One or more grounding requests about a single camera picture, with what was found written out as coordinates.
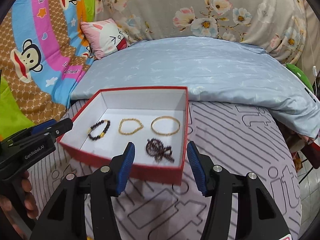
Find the rabbit face pillow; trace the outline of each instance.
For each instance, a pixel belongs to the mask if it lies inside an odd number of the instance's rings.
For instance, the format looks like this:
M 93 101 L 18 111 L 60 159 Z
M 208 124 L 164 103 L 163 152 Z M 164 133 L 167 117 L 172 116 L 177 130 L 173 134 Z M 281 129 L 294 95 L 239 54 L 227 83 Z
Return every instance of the rabbit face pillow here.
M 80 22 L 80 27 L 97 59 L 129 46 L 127 34 L 117 26 L 113 19 L 90 23 Z

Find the beige floral blanket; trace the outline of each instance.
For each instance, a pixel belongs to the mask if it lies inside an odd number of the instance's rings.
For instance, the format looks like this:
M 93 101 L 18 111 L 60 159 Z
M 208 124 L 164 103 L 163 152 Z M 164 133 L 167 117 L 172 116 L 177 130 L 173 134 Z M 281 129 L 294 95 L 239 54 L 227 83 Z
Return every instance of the beige floral blanket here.
M 113 18 L 131 42 L 205 36 L 266 49 L 295 64 L 306 39 L 303 0 L 96 0 L 95 20 Z

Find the jewelry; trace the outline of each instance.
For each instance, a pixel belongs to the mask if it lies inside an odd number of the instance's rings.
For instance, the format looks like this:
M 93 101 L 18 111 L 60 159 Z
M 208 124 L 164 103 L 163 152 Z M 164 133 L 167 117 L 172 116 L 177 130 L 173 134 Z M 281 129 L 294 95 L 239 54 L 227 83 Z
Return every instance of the jewelry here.
M 102 133 L 100 135 L 96 136 L 96 137 L 92 137 L 91 132 L 94 129 L 96 129 L 99 125 L 103 124 L 104 122 L 107 122 L 107 125 L 103 129 Z M 98 140 L 98 139 L 102 138 L 106 134 L 106 132 L 108 131 L 109 127 L 110 127 L 110 120 L 101 120 L 100 122 L 97 122 L 95 125 L 90 127 L 90 129 L 88 131 L 88 137 L 93 141 Z
M 122 131 L 121 131 L 121 127 L 122 127 L 122 124 L 123 124 L 125 121 L 136 121 L 136 122 L 140 125 L 140 127 L 138 127 L 136 130 L 134 130 L 134 131 L 132 131 L 132 132 L 122 132 Z M 142 122 L 141 122 L 139 119 L 137 119 L 137 118 L 124 118 L 124 119 L 122 119 L 121 122 L 120 122 L 120 125 L 119 125 L 119 133 L 122 134 L 122 135 L 132 135 L 132 134 L 136 133 L 137 131 L 141 130 L 142 128 L 143 128 L 143 124 L 142 124 Z
M 146 152 L 148 155 L 154 157 L 156 162 L 158 163 L 162 161 L 163 158 L 167 159 L 171 163 L 174 163 L 174 158 L 172 158 L 171 156 L 171 146 L 164 147 L 162 141 L 158 139 L 148 139 L 148 143 L 146 145 Z
M 158 120 L 160 120 L 160 119 L 172 119 L 172 120 L 174 120 L 175 122 L 177 122 L 177 124 L 179 125 L 179 127 L 178 127 L 178 129 L 176 130 L 176 131 L 174 131 L 174 132 L 170 132 L 170 133 L 161 133 L 161 132 L 158 132 L 158 131 L 156 131 L 155 129 L 153 129 L 153 125 L 154 125 L 154 123 L 156 122 L 156 121 L 158 121 Z M 154 119 L 153 121 L 152 121 L 152 123 L 151 123 L 151 130 L 154 132 L 154 133 L 156 133 L 157 135 L 163 135 L 163 136 L 170 136 L 170 135 L 173 135 L 173 134 L 176 134 L 177 132 L 179 132 L 179 130 L 180 130 L 180 122 L 179 122 L 179 120 L 177 119 L 177 118 L 174 118 L 174 117 L 172 117 L 172 116 L 160 116 L 160 117 L 157 117 L 156 119 Z

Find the blue quilt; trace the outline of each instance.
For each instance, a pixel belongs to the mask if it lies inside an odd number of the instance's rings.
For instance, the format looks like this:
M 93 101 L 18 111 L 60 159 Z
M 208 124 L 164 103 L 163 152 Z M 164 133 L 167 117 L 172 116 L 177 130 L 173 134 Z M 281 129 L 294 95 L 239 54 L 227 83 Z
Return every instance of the blue quilt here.
M 188 86 L 189 99 L 269 108 L 293 131 L 315 138 L 320 102 L 264 49 L 206 37 L 142 41 L 95 61 L 71 99 L 97 90 L 136 86 Z

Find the box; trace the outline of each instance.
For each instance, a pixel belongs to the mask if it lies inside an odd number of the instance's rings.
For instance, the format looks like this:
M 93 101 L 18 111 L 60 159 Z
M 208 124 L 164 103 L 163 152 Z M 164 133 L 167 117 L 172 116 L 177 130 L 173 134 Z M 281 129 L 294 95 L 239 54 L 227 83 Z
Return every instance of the box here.
M 172 116 L 179 120 L 180 130 L 171 136 L 157 135 L 151 123 L 160 116 Z M 124 118 L 137 118 L 143 129 L 132 135 L 119 133 Z M 89 128 L 98 121 L 110 120 L 110 127 L 103 138 L 88 138 Z M 134 87 L 99 90 L 74 116 L 73 129 L 58 139 L 58 142 L 76 160 L 94 167 L 108 165 L 112 157 L 124 152 L 128 142 L 135 145 L 135 158 L 130 177 L 158 183 L 180 185 L 185 160 L 188 132 L 187 87 Z M 92 133 L 99 135 L 106 123 Z M 139 127 L 134 121 L 124 122 L 123 132 Z M 161 133 L 173 132 L 178 124 L 172 119 L 160 119 L 154 129 Z M 165 158 L 157 163 L 146 152 L 148 139 L 157 138 L 165 147 L 172 147 L 174 163 Z

